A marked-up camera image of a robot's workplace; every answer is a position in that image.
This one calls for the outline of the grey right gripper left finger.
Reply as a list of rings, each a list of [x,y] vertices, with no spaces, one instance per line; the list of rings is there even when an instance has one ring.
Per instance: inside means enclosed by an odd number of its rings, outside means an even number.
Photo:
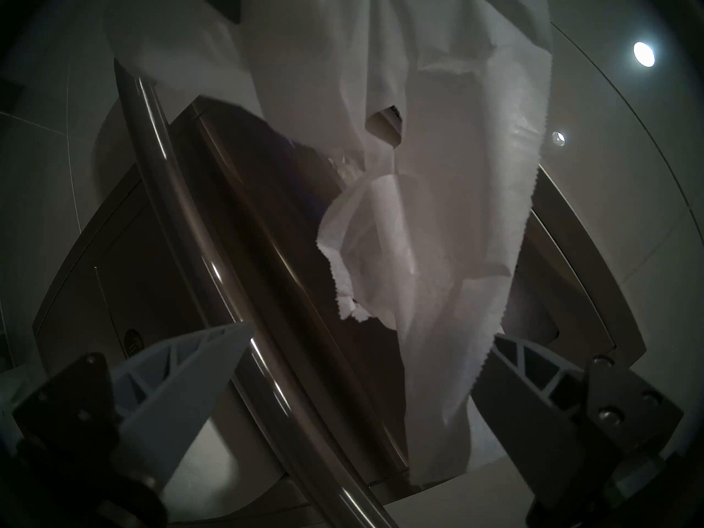
[[[88,479],[136,472],[166,484],[254,336],[247,322],[165,339],[112,370],[80,356],[13,411],[27,445]]]

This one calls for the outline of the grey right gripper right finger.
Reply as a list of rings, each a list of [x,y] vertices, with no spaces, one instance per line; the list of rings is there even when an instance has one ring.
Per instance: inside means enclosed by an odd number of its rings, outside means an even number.
[[[505,334],[472,399],[534,496],[526,524],[611,521],[662,473],[660,451],[683,417],[614,351],[580,368]]]

